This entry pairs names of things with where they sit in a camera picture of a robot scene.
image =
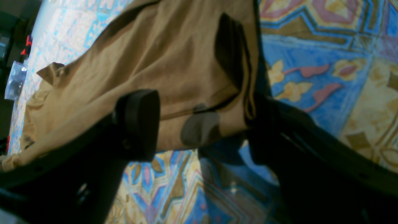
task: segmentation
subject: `patterned carpet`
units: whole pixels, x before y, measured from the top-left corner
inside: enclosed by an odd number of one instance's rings
[[[25,102],[41,81],[35,72],[84,53],[128,3],[55,3],[44,33],[33,40],[14,105],[10,153],[20,150]],[[308,112],[353,150],[395,172],[397,9],[396,0],[259,0],[274,97]],[[265,91],[264,76],[257,88]],[[205,149],[160,153],[152,163],[131,163],[108,223],[284,223],[277,180],[252,164],[246,145],[239,147],[231,138]]]

